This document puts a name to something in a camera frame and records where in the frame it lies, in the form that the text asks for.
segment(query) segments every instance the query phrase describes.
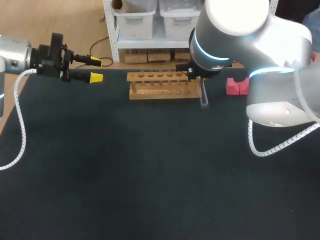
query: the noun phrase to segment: wooden test tube rack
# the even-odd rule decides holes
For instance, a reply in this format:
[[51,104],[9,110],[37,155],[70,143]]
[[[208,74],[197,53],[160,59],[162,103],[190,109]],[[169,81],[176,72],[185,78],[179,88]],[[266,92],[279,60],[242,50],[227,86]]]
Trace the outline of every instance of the wooden test tube rack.
[[129,72],[130,100],[147,99],[198,99],[201,97],[200,81],[188,80],[182,72]]

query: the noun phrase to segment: dark table surface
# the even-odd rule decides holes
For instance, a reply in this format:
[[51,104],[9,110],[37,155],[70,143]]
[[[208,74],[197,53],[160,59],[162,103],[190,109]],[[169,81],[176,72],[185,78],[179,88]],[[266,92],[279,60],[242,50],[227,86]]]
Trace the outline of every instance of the dark table surface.
[[[31,76],[20,96],[24,156],[0,172],[0,240],[309,240],[320,238],[320,134],[267,158],[247,137],[229,69],[197,99],[129,101],[126,72],[104,83]],[[254,126],[259,150],[304,129]],[[21,146],[13,111],[0,165]]]

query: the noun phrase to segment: white storage box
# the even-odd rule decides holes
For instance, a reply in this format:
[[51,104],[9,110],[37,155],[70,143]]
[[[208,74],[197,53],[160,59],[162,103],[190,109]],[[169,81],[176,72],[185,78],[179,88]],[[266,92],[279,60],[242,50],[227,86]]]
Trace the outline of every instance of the white storage box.
[[197,25],[202,6],[201,0],[160,0],[165,38],[173,41],[187,41],[191,31]]
[[130,0],[129,2],[143,6],[146,9],[146,12],[114,12],[122,38],[124,40],[152,39],[154,14],[157,11],[157,0]]

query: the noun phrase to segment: pink foam block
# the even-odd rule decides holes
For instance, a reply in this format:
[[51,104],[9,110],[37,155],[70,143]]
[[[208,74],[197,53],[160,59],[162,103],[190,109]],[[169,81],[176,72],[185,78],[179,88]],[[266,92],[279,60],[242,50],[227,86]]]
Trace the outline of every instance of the pink foam block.
[[240,87],[233,78],[226,80],[226,94],[227,95],[239,95]]
[[249,83],[250,83],[250,78],[249,77],[247,77],[242,82],[238,82],[238,85],[240,87],[239,95],[248,95]]

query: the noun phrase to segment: robotic arm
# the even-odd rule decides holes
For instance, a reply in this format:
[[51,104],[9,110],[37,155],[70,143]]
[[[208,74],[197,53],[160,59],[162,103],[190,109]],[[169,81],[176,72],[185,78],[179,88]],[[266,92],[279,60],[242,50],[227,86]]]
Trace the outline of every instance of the robotic arm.
[[232,61],[245,65],[250,73],[246,112],[254,122],[289,127],[320,117],[320,67],[310,65],[311,33],[270,14],[269,0],[205,1],[189,44],[191,61],[177,65],[189,79],[212,77]]
[[4,113],[5,73],[19,75],[25,70],[36,69],[38,75],[54,77],[64,82],[71,79],[86,83],[101,82],[102,74],[69,71],[73,61],[91,66],[102,66],[102,61],[90,55],[75,55],[66,44],[63,35],[53,33],[51,44],[32,48],[28,40],[0,35],[0,120]]

